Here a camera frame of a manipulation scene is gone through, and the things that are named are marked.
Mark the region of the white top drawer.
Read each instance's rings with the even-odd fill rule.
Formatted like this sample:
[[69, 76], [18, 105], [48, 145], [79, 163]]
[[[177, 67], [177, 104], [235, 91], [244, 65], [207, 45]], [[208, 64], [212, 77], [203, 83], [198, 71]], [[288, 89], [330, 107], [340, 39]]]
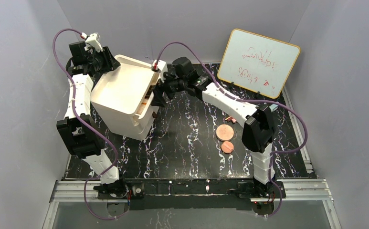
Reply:
[[143, 119], [148, 112], [150, 112], [151, 117], [153, 112], [155, 113], [158, 112], [159, 107], [151, 105], [151, 101], [153, 99], [152, 89], [157, 84], [158, 80], [159, 77], [157, 74], [152, 77], [150, 85], [146, 90], [146, 93], [144, 94], [141, 103], [137, 109], [137, 112], [135, 114], [137, 119]]

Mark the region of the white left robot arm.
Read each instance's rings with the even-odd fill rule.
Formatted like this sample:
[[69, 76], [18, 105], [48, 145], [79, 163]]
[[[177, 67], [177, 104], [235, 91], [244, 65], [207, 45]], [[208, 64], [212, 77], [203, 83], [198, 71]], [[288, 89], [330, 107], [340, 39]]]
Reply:
[[101, 184], [110, 185], [119, 180], [119, 171], [106, 155], [105, 137], [98, 135], [91, 117], [92, 78], [117, 69], [120, 62], [96, 41], [71, 43], [69, 49], [72, 56], [65, 66], [70, 75], [69, 102], [56, 127], [69, 153], [88, 163]]

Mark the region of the white three-drawer organizer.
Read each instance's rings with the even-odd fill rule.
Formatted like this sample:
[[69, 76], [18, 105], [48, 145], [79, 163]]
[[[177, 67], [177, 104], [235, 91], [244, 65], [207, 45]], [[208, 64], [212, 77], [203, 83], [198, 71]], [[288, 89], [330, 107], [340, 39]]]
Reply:
[[135, 114], [156, 75], [149, 63], [116, 55], [120, 67], [103, 74], [91, 92], [91, 104], [110, 132], [135, 140], [145, 140], [154, 118], [150, 112], [143, 119]]

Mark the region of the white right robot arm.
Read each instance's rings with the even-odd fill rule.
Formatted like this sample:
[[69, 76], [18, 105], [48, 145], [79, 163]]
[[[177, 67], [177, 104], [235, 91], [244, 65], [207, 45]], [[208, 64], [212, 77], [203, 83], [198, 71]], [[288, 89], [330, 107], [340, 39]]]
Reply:
[[151, 70], [161, 74], [152, 88], [152, 106], [164, 107], [165, 98], [173, 99], [178, 92], [185, 91], [199, 100], [221, 109], [234, 117], [243, 128], [242, 143], [252, 152], [253, 178], [263, 185], [274, 181], [272, 142], [275, 133], [274, 119], [269, 106], [260, 108], [242, 102], [232, 93], [224, 90], [209, 75], [200, 75], [186, 57], [173, 62], [174, 73], [162, 71], [161, 61], [154, 61]]

